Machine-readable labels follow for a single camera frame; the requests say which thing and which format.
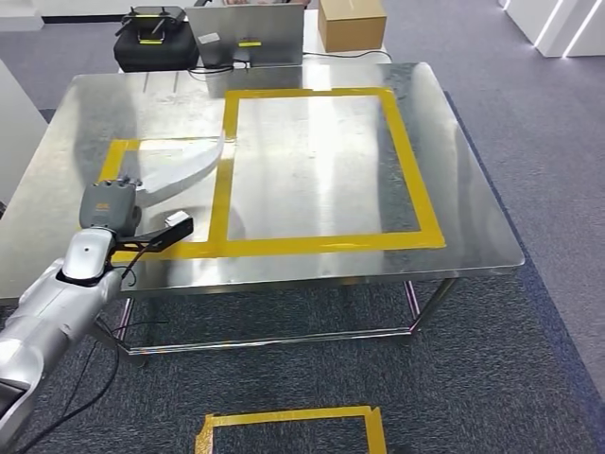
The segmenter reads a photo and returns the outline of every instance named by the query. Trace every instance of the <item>yellow tape square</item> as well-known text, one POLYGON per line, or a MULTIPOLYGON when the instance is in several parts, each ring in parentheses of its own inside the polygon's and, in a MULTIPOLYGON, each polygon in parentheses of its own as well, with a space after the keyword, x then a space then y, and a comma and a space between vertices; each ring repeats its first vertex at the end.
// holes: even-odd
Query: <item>yellow tape square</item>
MULTIPOLYGON (((411 249, 440 249, 445 247, 439 223, 418 167, 412 145, 401 119, 397 99, 385 87, 335 88, 327 91, 310 89, 235 90, 225 94, 223 128, 226 140, 237 139, 240 100, 254 98, 312 97, 312 96, 377 96, 386 118, 393 145, 419 230, 368 235, 309 236, 291 238, 263 238, 229 240, 228 228, 235 157, 223 156, 217 165, 217 183, 211 210, 208 239, 205 242, 181 241, 163 253, 143 255, 148 259, 189 259, 278 255, 298 253, 342 253, 364 251, 396 251, 411 249)), ((138 149, 140 141, 113 140, 99 175, 100 180, 118 177, 127 149, 138 149)), ((117 253, 114 261, 128 261, 131 253, 117 253)))
POLYGON ((368 454, 386 454, 387 445, 382 429, 380 409, 362 407, 336 407, 331 409, 269 411, 264 413, 233 414, 215 416, 207 414, 204 426, 195 437, 195 454, 212 454, 213 429, 250 424, 282 423, 287 421, 310 421, 314 419, 362 417, 365 424, 368 454))

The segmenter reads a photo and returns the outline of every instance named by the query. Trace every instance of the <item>yellow label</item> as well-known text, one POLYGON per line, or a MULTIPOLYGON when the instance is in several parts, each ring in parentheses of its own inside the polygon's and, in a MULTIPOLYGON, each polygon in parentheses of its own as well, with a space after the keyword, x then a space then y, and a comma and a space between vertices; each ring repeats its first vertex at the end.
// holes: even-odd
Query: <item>yellow label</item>
POLYGON ((260 41, 242 41, 240 47, 260 47, 263 45, 260 41))

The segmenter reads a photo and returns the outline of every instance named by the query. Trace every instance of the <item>white wall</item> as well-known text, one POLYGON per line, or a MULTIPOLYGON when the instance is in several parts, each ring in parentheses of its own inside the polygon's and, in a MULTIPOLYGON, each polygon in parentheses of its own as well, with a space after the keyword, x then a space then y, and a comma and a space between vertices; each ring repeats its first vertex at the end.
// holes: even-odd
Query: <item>white wall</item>
POLYGON ((576 42, 570 57, 605 53, 605 2, 600 4, 585 31, 576 42))
POLYGON ((137 6, 190 7, 195 0, 33 0, 43 16, 92 16, 100 14, 127 14, 130 8, 137 6))
POLYGON ((0 60, 0 201, 8 204, 46 132, 46 122, 0 60))
POLYGON ((39 30, 43 25, 32 0, 0 0, 0 31, 39 30))
MULTIPOLYGON (((548 18, 552 21, 536 47, 545 57, 560 57, 597 0, 511 0, 506 11, 531 43, 536 44, 548 18)), ((597 9, 570 56, 605 55, 605 5, 597 9)))
POLYGON ((508 14, 535 43, 557 0, 511 0, 508 14))

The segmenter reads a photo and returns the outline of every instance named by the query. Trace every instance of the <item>sticker on laptop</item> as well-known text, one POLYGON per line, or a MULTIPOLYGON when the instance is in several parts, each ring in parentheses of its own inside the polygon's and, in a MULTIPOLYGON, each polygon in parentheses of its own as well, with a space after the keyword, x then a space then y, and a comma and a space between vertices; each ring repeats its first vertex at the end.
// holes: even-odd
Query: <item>sticker on laptop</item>
POLYGON ((198 41, 199 41, 200 44, 210 44, 220 41, 220 37, 218 36, 218 33, 208 33, 207 35, 198 36, 198 41))

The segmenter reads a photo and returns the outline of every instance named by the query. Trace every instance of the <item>table leg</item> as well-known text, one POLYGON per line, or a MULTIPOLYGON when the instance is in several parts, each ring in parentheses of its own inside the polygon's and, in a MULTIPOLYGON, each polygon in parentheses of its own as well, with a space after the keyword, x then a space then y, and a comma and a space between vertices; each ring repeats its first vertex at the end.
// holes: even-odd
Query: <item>table leg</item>
POLYGON ((416 320, 418 317, 418 314, 420 313, 420 308, 418 305, 418 300, 416 299, 414 287, 410 281, 404 282, 403 287, 405 289, 405 299, 407 300, 407 304, 410 306, 410 311, 412 312, 412 317, 416 320))
POLYGON ((106 329, 99 324, 99 322, 95 322, 88 334, 111 350, 115 349, 115 343, 117 342, 120 360, 130 362, 136 366, 143 366, 146 363, 144 358, 132 356, 124 342, 108 333, 106 329))
POLYGON ((454 284, 458 282, 458 279, 444 279, 441 281, 439 287, 431 296, 428 303, 426 303, 422 310, 414 320, 410 330, 413 334, 416 330, 427 324, 427 321, 442 303, 448 294, 454 287, 454 284))
POLYGON ((120 341, 124 341, 124 337, 126 336, 126 329, 127 329, 127 325, 131 321, 131 316, 132 315, 132 309, 134 305, 134 298, 126 298, 126 304, 124 305, 124 311, 122 312, 122 318, 120 320, 119 330, 115 333, 115 337, 119 339, 120 341))
POLYGON ((225 340, 219 342, 188 343, 160 345, 154 347, 130 347, 127 354, 132 356, 159 355, 167 353, 200 352, 208 350, 225 350, 242 347, 260 347, 264 345, 319 342, 319 341, 352 341, 356 339, 376 339, 403 337, 409 338, 424 326, 435 309, 450 293, 457 279, 444 279, 440 286, 422 310, 416 300, 412 283, 405 283, 406 298, 414 316, 411 326, 397 328, 368 329, 361 331, 344 331, 339 333, 309 334, 283 338, 265 338, 253 340, 225 340))

